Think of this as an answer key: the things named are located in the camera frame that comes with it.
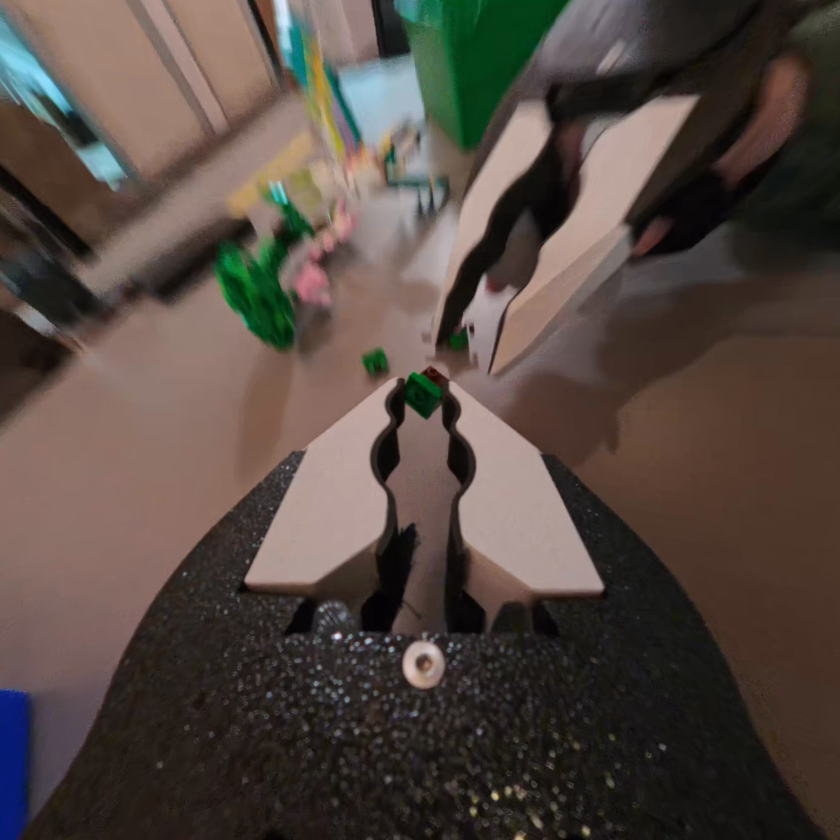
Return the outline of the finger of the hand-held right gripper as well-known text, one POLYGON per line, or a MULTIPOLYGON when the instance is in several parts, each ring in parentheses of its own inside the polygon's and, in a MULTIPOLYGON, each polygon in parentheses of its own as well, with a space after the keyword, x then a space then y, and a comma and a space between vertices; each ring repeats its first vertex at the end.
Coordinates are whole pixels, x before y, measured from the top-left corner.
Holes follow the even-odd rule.
POLYGON ((540 251, 530 282, 503 312, 488 365, 500 375, 576 313, 631 252, 628 215, 700 97, 659 97, 595 140, 570 215, 540 251))
POLYGON ((436 350, 461 330, 482 280, 489 291, 530 282, 576 199, 584 136, 584 119, 554 123, 542 104, 516 107, 465 194, 431 332, 436 350))

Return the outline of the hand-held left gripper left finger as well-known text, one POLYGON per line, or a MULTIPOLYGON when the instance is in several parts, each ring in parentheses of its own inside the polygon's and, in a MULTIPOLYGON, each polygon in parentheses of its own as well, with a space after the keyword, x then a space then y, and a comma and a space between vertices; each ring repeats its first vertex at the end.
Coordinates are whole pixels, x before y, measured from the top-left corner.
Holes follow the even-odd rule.
POLYGON ((396 537, 405 381, 393 378, 306 448, 245 577, 249 592, 370 597, 396 537))

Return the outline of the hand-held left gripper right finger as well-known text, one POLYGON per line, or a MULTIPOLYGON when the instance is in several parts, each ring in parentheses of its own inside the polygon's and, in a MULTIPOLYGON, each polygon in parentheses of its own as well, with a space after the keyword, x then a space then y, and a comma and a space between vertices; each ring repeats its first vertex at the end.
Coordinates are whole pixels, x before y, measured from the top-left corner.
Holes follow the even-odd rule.
POLYGON ((450 632, 488 632, 510 607, 529 632, 544 602, 600 598, 605 584, 541 452, 459 385, 443 392, 450 508, 450 632))

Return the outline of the colourful lego bird model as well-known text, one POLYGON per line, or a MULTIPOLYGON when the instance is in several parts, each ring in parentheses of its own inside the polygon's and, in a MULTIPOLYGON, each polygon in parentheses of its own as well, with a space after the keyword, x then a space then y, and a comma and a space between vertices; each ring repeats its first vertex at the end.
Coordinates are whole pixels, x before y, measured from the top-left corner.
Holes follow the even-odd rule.
POLYGON ((451 196, 446 174, 420 161, 427 123, 414 69, 407 59, 377 60, 338 70, 305 28, 288 29, 291 70, 301 85, 319 150, 279 184, 314 225, 340 199, 359 201, 384 191, 413 193, 419 216, 441 211, 451 196))

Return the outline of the green lego foliage model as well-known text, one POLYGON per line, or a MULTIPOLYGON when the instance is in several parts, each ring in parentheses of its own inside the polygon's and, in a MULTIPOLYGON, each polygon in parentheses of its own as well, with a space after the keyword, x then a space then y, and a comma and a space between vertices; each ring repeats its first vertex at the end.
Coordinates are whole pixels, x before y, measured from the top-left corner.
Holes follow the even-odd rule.
POLYGON ((284 290, 280 277, 292 251, 314 230, 279 184, 264 197, 280 211, 278 233, 264 240, 256 254, 224 241, 214 273, 227 305, 248 331, 272 349, 285 352, 296 338, 296 294, 284 290))

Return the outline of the person's right hand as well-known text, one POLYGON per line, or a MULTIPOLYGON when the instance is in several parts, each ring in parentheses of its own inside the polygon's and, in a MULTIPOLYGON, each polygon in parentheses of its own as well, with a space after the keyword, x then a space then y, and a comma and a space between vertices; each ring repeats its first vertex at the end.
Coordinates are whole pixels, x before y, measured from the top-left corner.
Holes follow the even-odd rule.
POLYGON ((809 66, 798 56, 769 64, 740 135, 720 159, 656 206, 636 231, 633 258, 691 248, 728 220, 802 120, 810 76, 809 66))

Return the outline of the green plastic bin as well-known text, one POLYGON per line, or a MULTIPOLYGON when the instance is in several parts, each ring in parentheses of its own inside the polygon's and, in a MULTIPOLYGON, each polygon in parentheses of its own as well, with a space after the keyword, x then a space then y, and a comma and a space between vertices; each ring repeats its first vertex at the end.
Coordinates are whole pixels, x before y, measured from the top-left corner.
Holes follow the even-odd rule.
POLYGON ((567 4, 395 2, 425 113, 462 151, 477 147, 503 94, 567 4))

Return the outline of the yellow tape strip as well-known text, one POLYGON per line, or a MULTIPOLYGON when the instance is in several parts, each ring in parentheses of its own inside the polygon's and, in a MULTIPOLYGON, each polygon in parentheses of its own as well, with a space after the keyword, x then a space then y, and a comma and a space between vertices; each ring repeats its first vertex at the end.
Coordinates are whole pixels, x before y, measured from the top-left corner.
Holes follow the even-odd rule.
POLYGON ((290 173, 303 167, 319 151, 319 142, 309 129, 297 134, 284 145, 268 163, 249 175, 225 200, 227 215, 232 218, 247 217, 272 182, 281 182, 290 173))

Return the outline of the blue object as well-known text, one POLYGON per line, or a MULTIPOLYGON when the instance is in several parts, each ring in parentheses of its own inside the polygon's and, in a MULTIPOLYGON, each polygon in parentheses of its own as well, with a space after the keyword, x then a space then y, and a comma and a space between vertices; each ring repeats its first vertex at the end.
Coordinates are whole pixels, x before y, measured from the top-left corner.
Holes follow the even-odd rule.
POLYGON ((2 839, 19 839, 28 822, 31 711, 28 694, 1 689, 2 839))

